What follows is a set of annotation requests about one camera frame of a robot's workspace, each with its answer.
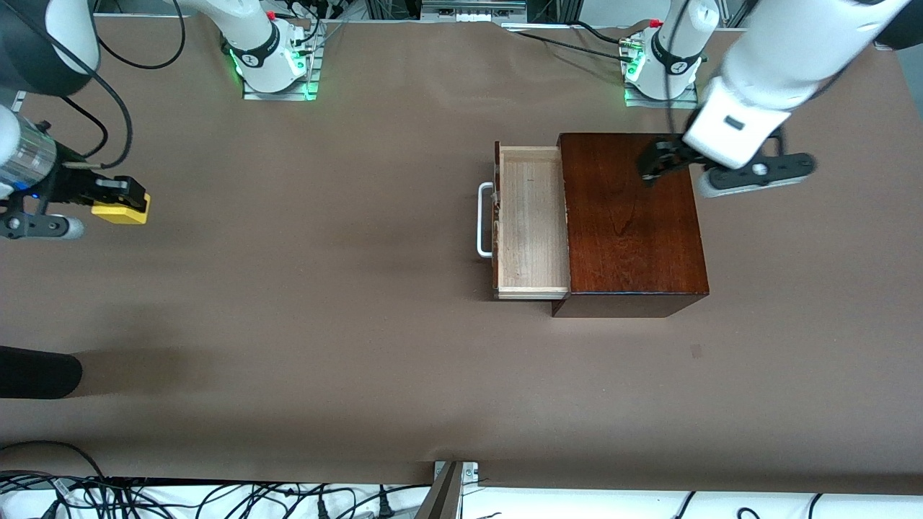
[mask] wooden drawer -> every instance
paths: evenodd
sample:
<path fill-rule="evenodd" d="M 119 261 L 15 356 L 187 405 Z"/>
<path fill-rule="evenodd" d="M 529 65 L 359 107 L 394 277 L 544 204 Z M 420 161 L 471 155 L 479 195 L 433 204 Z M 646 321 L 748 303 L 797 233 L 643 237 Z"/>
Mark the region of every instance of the wooden drawer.
<path fill-rule="evenodd" d="M 558 300 L 569 288 L 564 177 L 557 146 L 497 143 L 494 288 L 498 299 Z"/>
<path fill-rule="evenodd" d="M 646 187 L 636 134 L 562 134 L 495 148 L 498 299 L 551 300 L 555 317 L 665 317 L 708 295 L 689 172 Z"/>

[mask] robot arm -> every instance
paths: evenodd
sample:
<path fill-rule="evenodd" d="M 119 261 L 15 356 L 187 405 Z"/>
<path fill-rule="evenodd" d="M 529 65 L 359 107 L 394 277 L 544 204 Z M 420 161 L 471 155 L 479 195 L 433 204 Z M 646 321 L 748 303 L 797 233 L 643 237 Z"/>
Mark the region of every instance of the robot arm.
<path fill-rule="evenodd" d="M 653 182 L 678 167 L 703 163 L 708 171 L 698 187 L 705 196 L 800 182 L 813 171 L 813 159 L 786 155 L 780 126 L 909 1 L 762 0 L 749 29 L 709 80 L 683 143 L 655 142 L 639 159 L 641 177 Z M 678 5 L 676 0 L 671 12 Z M 767 139 L 777 141 L 777 155 L 761 152 Z"/>
<path fill-rule="evenodd" d="M 281 19 L 270 20 L 259 0 L 180 0 L 179 4 L 194 7 L 215 22 L 231 45 L 238 71 L 254 90 L 280 91 L 305 74 L 304 30 Z M 42 37 L 41 31 L 56 43 Z M 65 97 L 86 86 L 99 63 L 96 29 L 86 0 L 0 2 L 0 86 Z M 6 207 L 0 213 L 0 234 L 13 239 L 80 237 L 83 224 L 76 218 L 46 214 L 49 203 L 90 205 L 93 214 L 112 223 L 147 221 L 150 196 L 144 187 L 129 176 L 94 173 L 83 156 L 48 135 L 49 126 L 33 125 L 0 107 L 0 207 Z M 39 200 L 34 214 L 25 209 L 29 197 Z"/>

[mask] wooden box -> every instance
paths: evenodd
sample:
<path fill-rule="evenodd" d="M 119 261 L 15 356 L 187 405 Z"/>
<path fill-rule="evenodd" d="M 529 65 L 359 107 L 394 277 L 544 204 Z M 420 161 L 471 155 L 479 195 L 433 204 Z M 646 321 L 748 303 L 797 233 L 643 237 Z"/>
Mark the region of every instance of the wooden box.
<path fill-rule="evenodd" d="M 689 172 L 643 184 L 639 134 L 496 144 L 492 239 L 499 299 L 555 317 L 666 317 L 708 295 Z"/>

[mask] brown table surface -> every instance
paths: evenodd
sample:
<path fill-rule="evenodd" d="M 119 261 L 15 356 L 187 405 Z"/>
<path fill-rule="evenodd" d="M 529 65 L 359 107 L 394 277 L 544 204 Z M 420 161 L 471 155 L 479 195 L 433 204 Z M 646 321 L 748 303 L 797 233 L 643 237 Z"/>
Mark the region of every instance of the brown table surface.
<path fill-rule="evenodd" d="M 189 25 L 165 70 L 103 56 L 150 223 L 67 208 L 83 239 L 0 244 L 0 344 L 88 367 L 86 396 L 0 403 L 0 440 L 73 441 L 125 476 L 423 481 L 452 458 L 497 485 L 923 491 L 923 127 L 893 53 L 792 116 L 807 182 L 698 200 L 710 296 L 559 320 L 492 300 L 475 189 L 495 140 L 663 131 L 611 61 L 489 23 L 350 24 L 315 102 L 245 102 L 210 23 Z M 99 27 L 138 61 L 178 37 L 170 18 Z M 114 157 L 114 104 L 76 99 Z M 59 100 L 24 113 L 98 138 Z"/>

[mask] metal frame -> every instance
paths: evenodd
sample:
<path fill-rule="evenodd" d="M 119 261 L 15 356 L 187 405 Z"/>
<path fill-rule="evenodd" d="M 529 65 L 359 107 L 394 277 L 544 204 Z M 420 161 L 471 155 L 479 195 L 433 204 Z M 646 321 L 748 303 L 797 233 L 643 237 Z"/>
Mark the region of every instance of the metal frame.
<path fill-rule="evenodd" d="M 462 488 L 477 485 L 477 463 L 436 462 L 436 481 L 414 519 L 458 519 L 462 516 Z"/>

